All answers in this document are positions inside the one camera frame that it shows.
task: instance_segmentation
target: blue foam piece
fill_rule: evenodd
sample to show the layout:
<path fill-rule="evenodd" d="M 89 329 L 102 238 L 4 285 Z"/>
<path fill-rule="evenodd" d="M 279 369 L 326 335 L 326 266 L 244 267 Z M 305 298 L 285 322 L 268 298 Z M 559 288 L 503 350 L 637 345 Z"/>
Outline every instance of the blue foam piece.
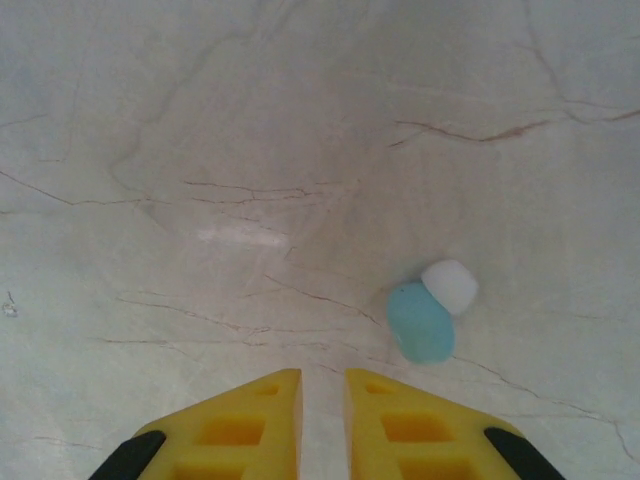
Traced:
<path fill-rule="evenodd" d="M 421 282 L 400 285 L 391 292 L 387 320 L 407 360 L 438 363 L 453 354 L 455 331 L 451 315 Z"/>

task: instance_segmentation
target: white cotton ball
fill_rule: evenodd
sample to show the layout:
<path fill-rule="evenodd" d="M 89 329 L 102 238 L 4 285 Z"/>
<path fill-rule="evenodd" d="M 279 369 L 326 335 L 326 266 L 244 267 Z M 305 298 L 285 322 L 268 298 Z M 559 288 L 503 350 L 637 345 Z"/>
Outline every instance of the white cotton ball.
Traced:
<path fill-rule="evenodd" d="M 478 292 L 478 282 L 456 260 L 434 263 L 422 273 L 422 283 L 451 315 L 464 312 Z"/>

